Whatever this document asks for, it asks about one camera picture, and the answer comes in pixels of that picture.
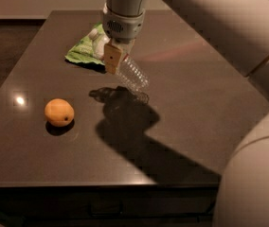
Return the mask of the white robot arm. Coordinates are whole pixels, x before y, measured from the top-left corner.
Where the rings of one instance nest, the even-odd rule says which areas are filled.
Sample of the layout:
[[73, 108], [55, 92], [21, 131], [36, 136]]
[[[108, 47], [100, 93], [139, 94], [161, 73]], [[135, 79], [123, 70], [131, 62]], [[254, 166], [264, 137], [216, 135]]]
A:
[[[146, 0], [106, 0], [111, 42], [105, 65], [116, 68], [144, 20]], [[269, 0], [162, 0], [269, 101]], [[212, 227], [269, 227], [269, 113], [238, 144], [225, 167]]]

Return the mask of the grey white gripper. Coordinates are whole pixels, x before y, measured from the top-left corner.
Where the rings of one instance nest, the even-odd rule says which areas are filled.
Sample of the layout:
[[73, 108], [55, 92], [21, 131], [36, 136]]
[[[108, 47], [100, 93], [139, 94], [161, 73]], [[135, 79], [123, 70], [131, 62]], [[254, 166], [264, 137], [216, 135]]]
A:
[[102, 26], [106, 35], [120, 43], [120, 48], [107, 43], [104, 46], [105, 69], [115, 74], [121, 60], [125, 60], [132, 51], [135, 38], [140, 32], [145, 18], [145, 11], [139, 15], [119, 15], [111, 11], [107, 5], [103, 8]]

